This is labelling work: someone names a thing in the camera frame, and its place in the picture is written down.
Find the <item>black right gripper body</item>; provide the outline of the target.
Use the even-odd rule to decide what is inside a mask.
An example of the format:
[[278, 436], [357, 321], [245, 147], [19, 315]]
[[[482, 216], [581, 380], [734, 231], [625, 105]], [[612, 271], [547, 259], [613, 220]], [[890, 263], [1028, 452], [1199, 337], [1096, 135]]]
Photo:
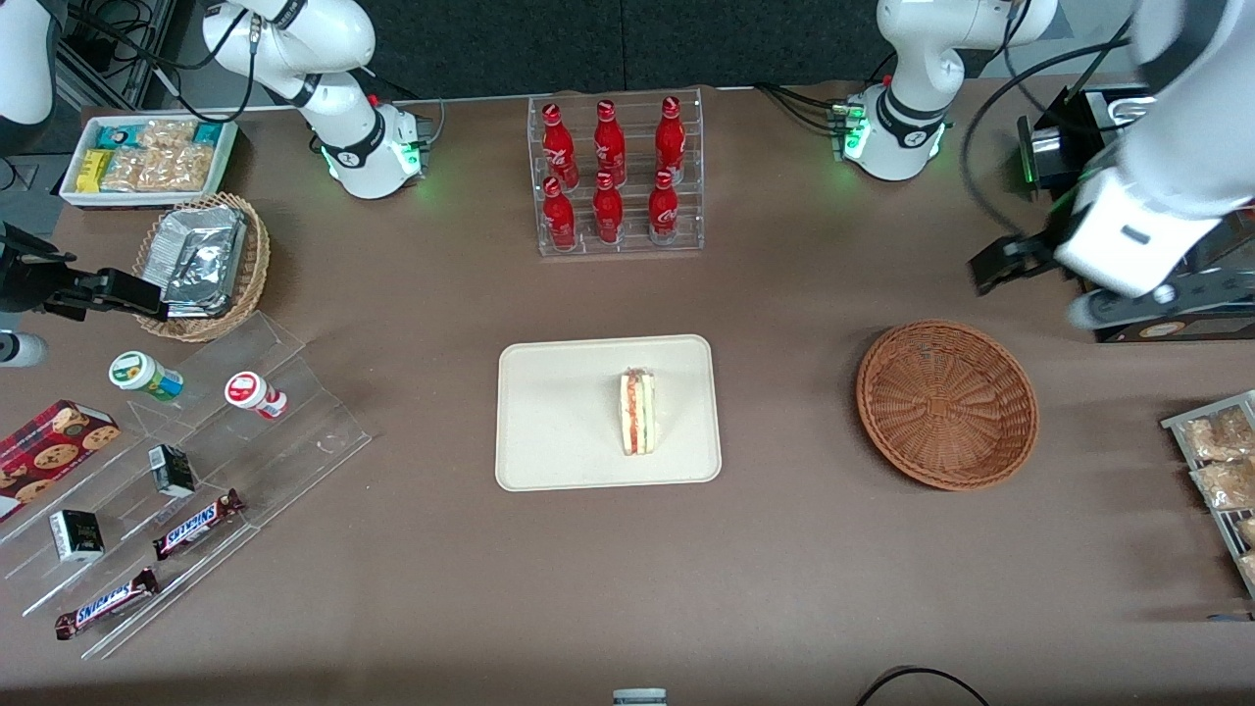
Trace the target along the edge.
[[44, 238], [13, 224], [3, 224], [3, 313], [44, 312], [41, 303], [45, 298], [75, 285], [77, 276], [68, 267], [75, 260], [77, 255], [60, 253]]

